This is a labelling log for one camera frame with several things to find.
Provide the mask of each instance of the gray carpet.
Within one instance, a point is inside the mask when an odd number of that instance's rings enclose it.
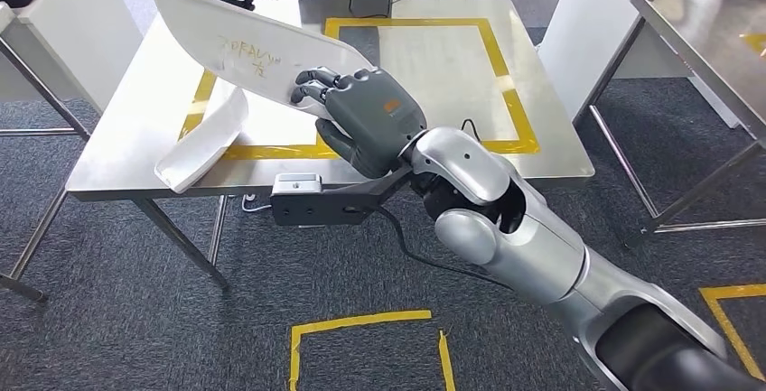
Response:
[[[530,32],[536,40],[543,33]],[[85,104],[70,105],[93,125]],[[601,107],[661,204],[748,142],[683,79],[613,83]],[[0,105],[0,127],[60,124],[41,103]],[[593,120],[579,132],[596,175],[581,188],[542,192],[586,242],[713,324],[698,287],[763,283],[762,228],[661,235],[625,249],[620,239],[637,228],[642,207]],[[0,139],[6,272],[81,148],[77,138]],[[766,214],[758,200],[764,169],[759,161],[685,218]],[[206,247],[215,199],[160,203]],[[0,291],[0,389],[286,389],[291,326],[413,309],[431,310],[433,319],[305,336],[299,389],[444,389],[440,329],[458,390],[598,389],[540,308],[407,260],[383,218],[360,227],[279,228],[268,214],[245,215],[237,206],[219,256],[232,285],[224,294],[131,203],[67,199],[24,278],[51,299],[39,305]],[[459,264],[435,239],[414,194],[399,193],[388,208],[414,250]],[[724,303],[766,366],[763,308],[758,299]]]

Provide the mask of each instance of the robotic arm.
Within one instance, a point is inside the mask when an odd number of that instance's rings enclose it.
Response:
[[[457,129],[428,129],[384,70],[319,68],[296,84],[293,102],[315,98],[337,123],[317,120],[324,141],[376,180],[324,190],[319,176],[281,174],[278,224],[359,224],[409,183],[442,243],[557,317],[609,389],[766,390],[725,363],[723,339],[688,308],[589,248],[508,160]]]

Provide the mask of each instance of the white plastic blade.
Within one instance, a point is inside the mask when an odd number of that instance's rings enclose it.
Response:
[[[234,143],[245,120],[248,100],[235,88],[226,102],[184,138],[154,167],[154,174],[181,194],[200,179]]]
[[[332,120],[324,105],[290,103],[295,77],[327,67],[341,75],[372,68],[346,43],[219,0],[154,0],[175,40],[199,64],[235,86]]]

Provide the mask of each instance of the yellow tape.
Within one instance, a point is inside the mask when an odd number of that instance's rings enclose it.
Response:
[[[740,38],[758,55],[766,57],[766,34],[740,34]]]
[[[756,364],[747,346],[744,344],[742,337],[734,328],[732,321],[721,308],[719,303],[722,299],[736,299],[745,298],[750,296],[766,296],[766,284],[751,284],[751,285],[732,285],[727,287],[706,287],[699,289],[702,297],[705,299],[707,306],[710,307],[710,311],[713,316],[721,325],[724,330],[724,334],[732,342],[734,350],[739,355],[745,368],[751,376],[757,377],[760,380],[766,380],[763,378],[761,369]]]
[[[439,358],[442,359],[442,374],[444,374],[444,389],[455,391],[453,378],[453,363],[450,361],[450,350],[447,348],[447,336],[439,330]]]
[[[215,80],[216,76],[209,70],[202,72],[200,85],[197,86],[197,91],[194,92],[194,100],[191,102],[189,114],[186,115],[186,119],[183,121],[183,126],[181,126],[181,134],[178,136],[179,140],[202,123],[202,117],[205,115],[208,102],[210,102],[210,94],[213,92],[213,84],[215,84]]]
[[[490,21],[486,18],[328,18],[324,25],[324,34],[340,39],[341,27],[424,27],[424,26],[474,26],[479,30],[484,49],[490,59],[492,72],[500,80],[512,82],[508,65],[503,58],[500,45],[492,32]],[[192,108],[184,121],[181,136],[189,133],[202,120],[199,114],[207,107],[216,77],[205,71],[194,96]],[[540,151],[539,143],[527,114],[514,88],[504,89],[503,100],[513,122],[518,140],[492,140],[481,142],[488,150],[497,154],[533,154]],[[222,159],[336,159],[338,155],[319,135],[316,144],[295,145],[232,145]]]
[[[412,310],[408,312],[381,312],[364,316],[344,317],[331,321],[317,321],[303,325],[295,325],[290,330],[290,391],[297,391],[301,355],[298,348],[301,345],[301,336],[323,330],[336,330],[350,326],[370,325],[384,321],[417,321],[431,319],[430,310]]]
[[[341,27],[426,27],[426,26],[475,26],[479,30],[484,50],[490,58],[490,65],[495,77],[509,77],[508,65],[492,25],[487,18],[328,18],[324,24],[324,34],[333,39],[340,39]],[[513,89],[503,91],[503,100],[518,135],[518,140],[492,140],[481,143],[487,150],[497,154],[534,154],[540,151],[537,137],[529,123],[527,113],[521,105],[518,92]]]

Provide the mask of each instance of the robot forearm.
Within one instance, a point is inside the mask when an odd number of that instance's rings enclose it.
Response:
[[[415,172],[443,176],[473,205],[445,205],[435,222],[439,239],[557,317],[610,389],[762,389],[723,362],[715,331],[589,248],[506,159],[451,128],[426,132],[403,156]]]

